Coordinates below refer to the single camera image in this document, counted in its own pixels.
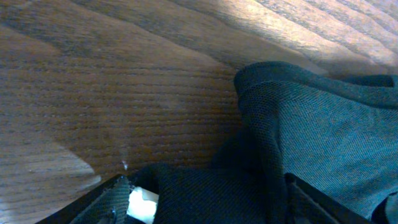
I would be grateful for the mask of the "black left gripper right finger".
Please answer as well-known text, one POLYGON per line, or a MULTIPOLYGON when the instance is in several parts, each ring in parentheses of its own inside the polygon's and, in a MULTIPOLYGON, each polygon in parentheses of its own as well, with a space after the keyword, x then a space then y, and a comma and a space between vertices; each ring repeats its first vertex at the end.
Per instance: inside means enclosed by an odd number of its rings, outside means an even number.
POLYGON ((289 218, 293 224, 372 224, 296 175, 285 174, 289 218))

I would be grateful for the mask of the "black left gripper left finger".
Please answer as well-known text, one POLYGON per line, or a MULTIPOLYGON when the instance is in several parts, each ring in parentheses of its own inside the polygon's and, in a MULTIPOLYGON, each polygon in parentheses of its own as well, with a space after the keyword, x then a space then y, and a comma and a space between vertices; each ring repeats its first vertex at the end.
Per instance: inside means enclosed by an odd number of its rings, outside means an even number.
POLYGON ((129 194, 128 178, 116 175, 37 224, 123 224, 129 194))

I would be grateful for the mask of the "black t-shirt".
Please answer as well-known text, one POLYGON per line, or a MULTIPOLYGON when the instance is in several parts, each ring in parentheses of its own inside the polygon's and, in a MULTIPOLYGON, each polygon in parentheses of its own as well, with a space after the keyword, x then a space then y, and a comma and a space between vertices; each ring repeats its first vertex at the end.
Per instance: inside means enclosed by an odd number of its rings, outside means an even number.
POLYGON ((155 223, 289 223, 285 174, 354 213, 397 222, 397 77, 334 80, 283 62, 234 79, 243 128, 203 170, 147 166, 155 223))

